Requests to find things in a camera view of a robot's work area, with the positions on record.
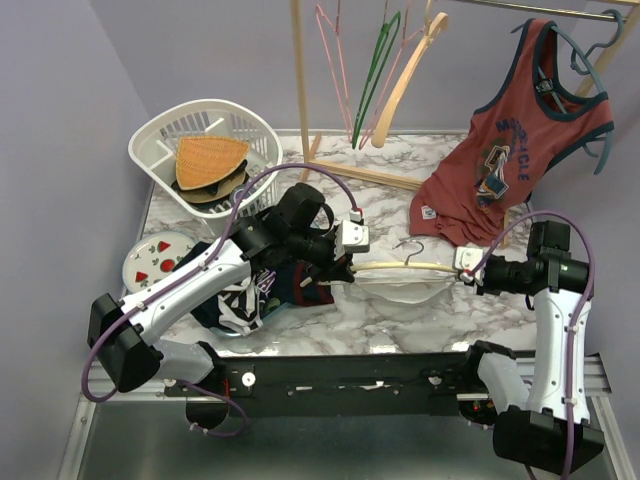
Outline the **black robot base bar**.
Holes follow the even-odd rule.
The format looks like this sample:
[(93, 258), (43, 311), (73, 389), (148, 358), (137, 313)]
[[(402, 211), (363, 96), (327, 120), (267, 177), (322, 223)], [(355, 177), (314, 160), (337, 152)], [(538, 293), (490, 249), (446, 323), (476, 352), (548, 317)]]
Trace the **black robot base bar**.
[(250, 418), (465, 415), (497, 412), (464, 353), (228, 357), (209, 388)]

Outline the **white tank top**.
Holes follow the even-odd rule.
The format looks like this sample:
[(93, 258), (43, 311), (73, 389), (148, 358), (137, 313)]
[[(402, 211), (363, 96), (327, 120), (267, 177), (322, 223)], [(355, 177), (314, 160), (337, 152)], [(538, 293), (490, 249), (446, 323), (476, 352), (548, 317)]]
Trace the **white tank top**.
[(435, 263), (369, 262), (351, 267), (355, 287), (369, 298), (419, 305), (450, 290), (457, 271)]

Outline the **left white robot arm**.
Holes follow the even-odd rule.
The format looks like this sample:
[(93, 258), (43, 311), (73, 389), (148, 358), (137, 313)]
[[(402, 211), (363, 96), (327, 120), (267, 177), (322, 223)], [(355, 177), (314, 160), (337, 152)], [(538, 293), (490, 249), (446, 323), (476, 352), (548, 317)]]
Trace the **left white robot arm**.
[(332, 212), (324, 196), (298, 183), (254, 215), (231, 216), (216, 241), (158, 283), (119, 300), (99, 296), (90, 307), (89, 360), (100, 363), (116, 393), (152, 379), (184, 381), (201, 395), (214, 393), (222, 380), (215, 350), (205, 342), (165, 341), (163, 334), (209, 299), (240, 293), (261, 271), (291, 261), (311, 266), (309, 283), (352, 281), (353, 254), (368, 245), (362, 209), (353, 203), (349, 219), (327, 229), (312, 225), (320, 211)]

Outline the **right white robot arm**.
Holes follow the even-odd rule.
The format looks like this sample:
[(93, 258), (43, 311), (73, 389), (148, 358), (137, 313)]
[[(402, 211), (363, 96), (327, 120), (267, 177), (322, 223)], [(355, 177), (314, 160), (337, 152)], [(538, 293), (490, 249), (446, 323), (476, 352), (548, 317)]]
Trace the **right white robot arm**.
[(459, 268), (460, 279), (479, 295), (525, 297), (536, 319), (532, 382), (522, 378), (510, 349), (491, 342), (476, 342), (459, 371), (467, 389), (487, 389), (494, 403), (495, 454), (529, 472), (567, 479), (604, 448), (603, 433), (591, 425), (584, 386), (595, 262), (572, 257), (571, 235), (579, 230), (574, 222), (551, 211), (543, 216), (531, 225), (525, 261), (488, 250)]

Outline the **cream wooden hanger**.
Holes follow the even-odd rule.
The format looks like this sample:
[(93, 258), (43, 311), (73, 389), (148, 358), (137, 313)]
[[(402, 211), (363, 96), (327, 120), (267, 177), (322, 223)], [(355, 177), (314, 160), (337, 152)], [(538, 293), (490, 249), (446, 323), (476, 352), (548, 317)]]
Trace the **cream wooden hanger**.
[(319, 268), (305, 273), (301, 287), (310, 284), (366, 284), (406, 285), (439, 284), (453, 282), (458, 270), (452, 259), (438, 262), (425, 258), (425, 244), (421, 240), (403, 239), (395, 244), (375, 243), (369, 252), (354, 253), (348, 262), (340, 263), (331, 271), (321, 273)]

